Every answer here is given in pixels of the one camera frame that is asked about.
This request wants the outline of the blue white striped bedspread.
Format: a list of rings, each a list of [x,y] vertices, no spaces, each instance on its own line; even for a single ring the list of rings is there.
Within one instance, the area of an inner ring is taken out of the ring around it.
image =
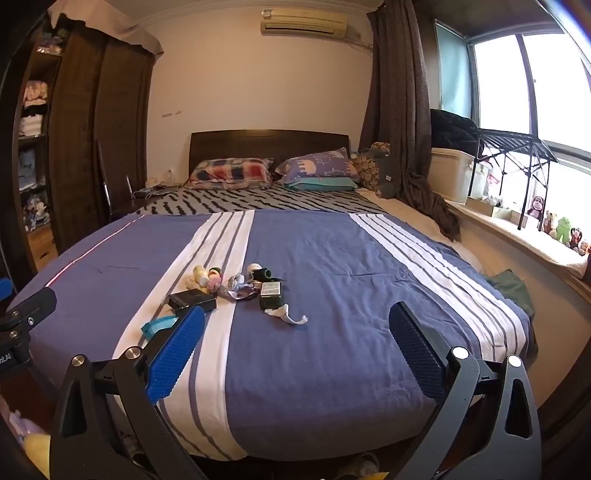
[[[130,215],[71,247],[19,292],[55,312],[32,333],[35,365],[60,384],[71,358],[116,358],[143,342],[199,265],[252,264],[283,281],[290,319],[220,299],[159,404],[191,454],[280,461],[361,453],[415,436],[434,404],[391,335],[405,303],[453,346],[488,361],[530,358],[528,315],[452,247],[388,214],[250,210]]]

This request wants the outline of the dark wooden headboard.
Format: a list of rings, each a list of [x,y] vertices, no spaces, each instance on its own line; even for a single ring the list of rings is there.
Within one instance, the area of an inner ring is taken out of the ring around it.
[[[304,130],[245,129],[195,132],[191,134],[188,174],[205,160],[221,158],[270,158],[276,164],[305,154],[346,148],[345,134]]]

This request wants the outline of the dark green bottle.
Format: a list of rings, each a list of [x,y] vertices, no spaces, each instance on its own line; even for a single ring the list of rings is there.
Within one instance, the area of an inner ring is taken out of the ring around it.
[[[276,310],[284,305],[283,285],[280,280],[263,282],[259,290],[259,306],[263,310]]]

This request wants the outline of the white storage box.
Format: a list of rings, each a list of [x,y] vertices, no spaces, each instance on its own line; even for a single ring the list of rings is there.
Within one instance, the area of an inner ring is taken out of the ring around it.
[[[465,204],[474,157],[460,150],[433,148],[428,181],[444,199]]]

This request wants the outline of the yellow lotion bottle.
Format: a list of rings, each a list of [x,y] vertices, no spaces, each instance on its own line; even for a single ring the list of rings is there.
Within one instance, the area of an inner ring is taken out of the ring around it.
[[[197,283],[199,288],[206,288],[207,287],[209,277],[208,277],[208,272],[204,268],[204,266],[196,265],[192,270],[192,274],[193,274],[193,280]]]

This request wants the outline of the brown patterned cushion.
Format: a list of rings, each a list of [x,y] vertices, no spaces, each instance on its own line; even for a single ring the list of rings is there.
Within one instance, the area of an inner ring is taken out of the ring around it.
[[[352,158],[363,188],[376,192],[382,185],[391,182],[393,177],[390,153],[389,143],[375,142],[369,149]]]

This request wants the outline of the black thread spool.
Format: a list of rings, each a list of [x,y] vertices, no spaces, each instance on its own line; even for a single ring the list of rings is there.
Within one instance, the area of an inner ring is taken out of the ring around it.
[[[257,282],[262,282],[262,283],[269,282],[270,280],[273,279],[273,273],[270,271],[270,269],[267,269],[267,268],[260,268],[260,269],[252,270],[250,275],[252,275],[253,280],[255,280]]]

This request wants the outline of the wall air conditioner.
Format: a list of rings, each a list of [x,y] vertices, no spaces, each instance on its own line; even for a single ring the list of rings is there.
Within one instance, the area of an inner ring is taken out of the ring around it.
[[[348,26],[345,14],[295,7],[263,9],[260,20],[260,32],[263,34],[297,34],[335,39],[344,39]]]

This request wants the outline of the black box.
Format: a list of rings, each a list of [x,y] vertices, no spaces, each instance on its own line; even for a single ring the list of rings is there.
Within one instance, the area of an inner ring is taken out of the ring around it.
[[[205,313],[214,311],[217,307],[216,298],[213,295],[197,289],[169,294],[167,304],[176,315],[193,307],[199,307]]]

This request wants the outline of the blue tissue pack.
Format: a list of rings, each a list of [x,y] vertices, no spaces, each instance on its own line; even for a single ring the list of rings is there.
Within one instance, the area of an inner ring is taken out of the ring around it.
[[[146,322],[141,327],[144,339],[149,341],[157,332],[172,327],[177,319],[176,315],[168,315]]]

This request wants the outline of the cream tube bottle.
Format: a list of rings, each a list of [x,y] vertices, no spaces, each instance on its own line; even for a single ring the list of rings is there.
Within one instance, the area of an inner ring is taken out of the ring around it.
[[[198,284],[197,280],[194,279],[193,276],[187,276],[185,278],[185,287],[188,290],[201,290],[200,285]]]

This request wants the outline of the plaid red blue pillow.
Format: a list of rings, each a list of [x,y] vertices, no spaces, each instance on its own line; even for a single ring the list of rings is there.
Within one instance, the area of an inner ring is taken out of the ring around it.
[[[184,187],[192,190],[269,188],[273,184],[269,158],[222,158],[201,161]]]

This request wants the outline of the dark wooden wardrobe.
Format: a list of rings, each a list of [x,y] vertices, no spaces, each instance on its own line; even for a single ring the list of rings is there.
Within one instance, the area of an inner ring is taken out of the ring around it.
[[[155,55],[61,14],[39,16],[1,76],[1,259],[17,288],[39,271],[27,201],[58,253],[130,212],[147,178]]]

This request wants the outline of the brown curtain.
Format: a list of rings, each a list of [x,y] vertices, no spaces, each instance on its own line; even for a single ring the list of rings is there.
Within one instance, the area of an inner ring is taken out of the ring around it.
[[[457,217],[433,191],[431,108],[415,8],[384,1],[368,14],[373,31],[373,71],[360,147],[390,145],[388,179],[379,192],[428,216],[450,240],[460,236]]]

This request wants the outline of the white bandage roll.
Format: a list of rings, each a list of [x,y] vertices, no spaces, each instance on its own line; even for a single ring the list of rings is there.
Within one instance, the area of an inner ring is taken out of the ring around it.
[[[252,263],[247,266],[246,271],[249,273],[249,275],[252,275],[254,272],[262,269],[263,267],[259,263]]]

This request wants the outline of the green frog toy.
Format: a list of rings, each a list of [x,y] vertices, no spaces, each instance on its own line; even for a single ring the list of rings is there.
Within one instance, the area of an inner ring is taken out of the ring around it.
[[[564,245],[568,245],[570,243],[570,234],[570,220],[566,217],[560,218],[555,229],[555,239]]]

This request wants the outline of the teal pillow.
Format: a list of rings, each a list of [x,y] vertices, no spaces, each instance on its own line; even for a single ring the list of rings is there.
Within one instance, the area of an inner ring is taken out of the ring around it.
[[[358,185],[349,177],[307,177],[284,183],[283,187],[294,191],[351,192],[355,191]]]

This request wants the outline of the purple elephant pillow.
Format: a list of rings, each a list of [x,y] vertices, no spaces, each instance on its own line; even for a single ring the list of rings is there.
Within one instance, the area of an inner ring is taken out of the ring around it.
[[[358,170],[345,147],[287,159],[276,167],[276,174],[286,184],[304,178],[349,178],[360,181]]]

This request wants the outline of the plaid ribbon bow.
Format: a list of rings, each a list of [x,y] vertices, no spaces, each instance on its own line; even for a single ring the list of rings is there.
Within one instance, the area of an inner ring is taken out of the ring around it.
[[[235,283],[221,286],[218,295],[231,301],[245,301],[259,295],[260,288],[252,283]]]

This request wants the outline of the monkey plush toy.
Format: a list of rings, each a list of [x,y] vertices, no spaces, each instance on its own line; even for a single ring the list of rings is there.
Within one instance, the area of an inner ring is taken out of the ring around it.
[[[527,215],[540,220],[543,217],[545,201],[541,196],[534,196]]]

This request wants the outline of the black folding rack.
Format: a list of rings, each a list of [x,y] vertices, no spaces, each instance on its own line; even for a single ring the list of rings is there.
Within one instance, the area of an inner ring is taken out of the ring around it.
[[[499,200],[506,209],[518,213],[517,228],[526,227],[534,196],[545,201],[543,217],[537,220],[541,229],[545,218],[551,167],[558,162],[550,147],[533,134],[502,130],[475,131],[476,150],[473,173],[488,171],[485,197]]]

